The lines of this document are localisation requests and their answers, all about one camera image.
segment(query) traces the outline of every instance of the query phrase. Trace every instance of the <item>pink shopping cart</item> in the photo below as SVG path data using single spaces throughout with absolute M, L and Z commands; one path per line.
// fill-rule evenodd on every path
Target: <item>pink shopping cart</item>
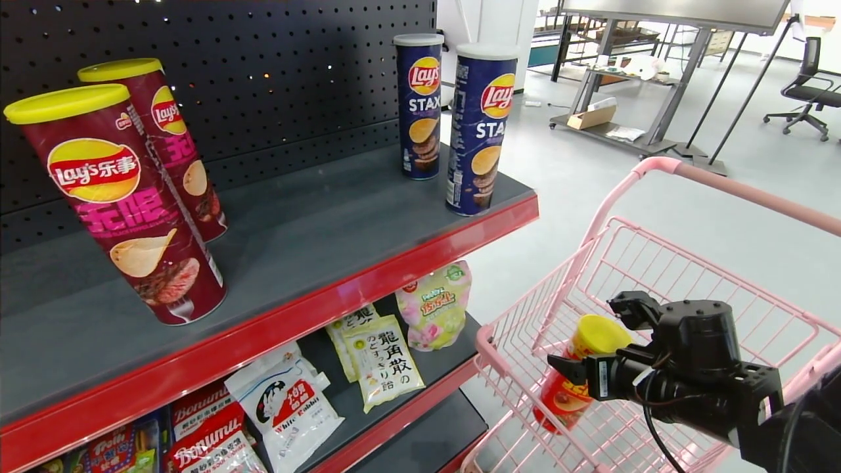
M 637 165 L 602 202 L 578 251 L 478 336 L 481 379 L 510 409 L 468 455 L 465 473 L 673 471 L 655 444 L 640 406 L 594 404 L 572 432 L 540 401 L 546 355 L 558 354 L 581 315 L 611 314 L 606 300 L 642 290 L 659 302 L 724 300 L 733 307 L 742 357 L 780 369 L 786 401 L 841 362 L 841 330 L 728 271 L 620 217 L 616 201 L 649 171 L 659 170 L 746 199 L 841 237 L 841 221 L 667 157 Z M 636 334 L 645 343 L 646 334 Z M 539 408 L 564 435 L 545 430 Z M 731 447 L 677 424 L 657 423 L 661 439 L 686 471 L 712 470 Z M 476 459 L 493 450 L 484 470 Z

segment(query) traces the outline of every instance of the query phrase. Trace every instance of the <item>gray shelf surface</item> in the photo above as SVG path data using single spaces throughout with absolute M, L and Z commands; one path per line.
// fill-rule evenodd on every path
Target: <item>gray shelf surface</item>
M 348 473 L 437 473 L 487 430 L 488 424 L 459 390 Z
M 559 115 L 557 117 L 552 117 L 549 119 L 549 123 L 553 125 L 561 125 L 563 128 L 571 131 L 575 131 L 581 133 L 583 135 L 592 136 L 596 140 L 604 141 L 607 143 L 611 143 L 612 145 L 619 146 L 625 148 L 628 151 L 636 152 L 643 154 L 645 156 L 652 156 L 658 153 L 662 153 L 665 151 L 674 148 L 677 143 L 669 140 L 657 141 L 651 145 L 648 145 L 643 142 L 644 136 L 640 136 L 637 141 L 631 143 L 629 141 L 622 141 L 616 140 L 614 138 L 610 138 L 607 134 L 613 131 L 615 128 L 620 127 L 621 125 L 607 122 L 601 125 L 591 126 L 590 128 L 585 128 L 583 130 L 578 130 L 576 128 L 572 128 L 571 126 L 567 125 L 567 121 L 569 120 L 569 114 Z
M 393 295 L 378 300 L 374 303 L 374 307 L 377 308 L 380 315 L 396 314 L 399 319 L 397 300 Z M 444 376 L 476 356 L 475 342 L 478 331 L 479 324 L 471 316 L 468 316 L 464 330 L 452 346 L 426 353 L 410 350 L 420 371 L 420 376 L 427 386 L 434 385 Z M 403 334 L 405 336 L 406 326 L 403 326 Z M 331 381 L 330 386 L 324 390 L 324 394 L 333 408 L 336 409 L 336 413 L 344 417 L 345 420 L 330 438 L 301 465 L 298 471 L 307 471 L 319 464 L 423 392 L 412 391 L 404 394 L 392 401 L 374 407 L 368 414 L 365 414 L 362 411 L 362 392 L 359 389 L 359 383 L 347 382 L 339 358 L 336 356 L 336 350 L 333 348 L 333 343 L 327 332 L 324 330 L 314 332 L 302 339 L 299 346 L 304 357 L 312 362 L 316 368 L 324 371 Z
M 384 147 L 222 192 L 230 229 L 209 247 L 227 299 L 185 327 L 158 322 L 85 231 L 5 255 L 0 425 L 474 221 L 446 209 L 446 172 L 410 181 L 399 156 Z M 533 195 L 500 174 L 489 212 Z

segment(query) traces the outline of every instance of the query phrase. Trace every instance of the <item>red shelf edge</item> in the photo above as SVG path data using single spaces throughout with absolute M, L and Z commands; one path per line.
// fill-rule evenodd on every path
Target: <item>red shelf edge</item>
M 11 423 L 0 430 L 0 470 L 19 473 L 55 458 L 239 369 L 272 348 L 323 327 L 337 314 L 354 311 L 504 237 L 538 216 L 537 195 L 531 194 L 181 352 Z

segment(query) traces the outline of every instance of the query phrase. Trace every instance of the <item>office chair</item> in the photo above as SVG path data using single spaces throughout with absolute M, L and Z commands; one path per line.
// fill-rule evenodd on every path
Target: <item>office chair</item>
M 837 92 L 839 87 L 835 87 L 835 82 L 825 77 L 815 77 L 820 57 L 821 39 L 814 36 L 806 38 L 806 47 L 803 49 L 803 63 L 800 65 L 800 73 L 797 74 L 797 78 L 794 81 L 780 91 L 783 97 L 806 102 L 806 105 L 799 112 L 767 114 L 762 118 L 762 121 L 768 123 L 771 121 L 771 117 L 785 118 L 785 121 L 789 123 L 783 128 L 783 135 L 791 133 L 790 128 L 795 123 L 805 121 L 821 132 L 821 141 L 829 140 L 827 124 L 809 115 L 813 105 L 818 112 L 823 110 L 823 107 L 841 107 L 841 93 Z M 806 83 L 812 80 L 829 82 L 829 86 L 826 88 L 807 86 Z

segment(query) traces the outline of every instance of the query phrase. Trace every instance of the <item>white lid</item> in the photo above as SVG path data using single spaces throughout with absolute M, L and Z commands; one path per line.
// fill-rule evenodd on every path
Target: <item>white lid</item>
M 508 61 L 520 57 L 520 49 L 513 45 L 493 43 L 465 43 L 456 46 L 459 56 L 487 61 Z
M 417 35 L 397 35 L 392 40 L 397 46 L 434 46 L 444 44 L 444 35 L 418 33 Z

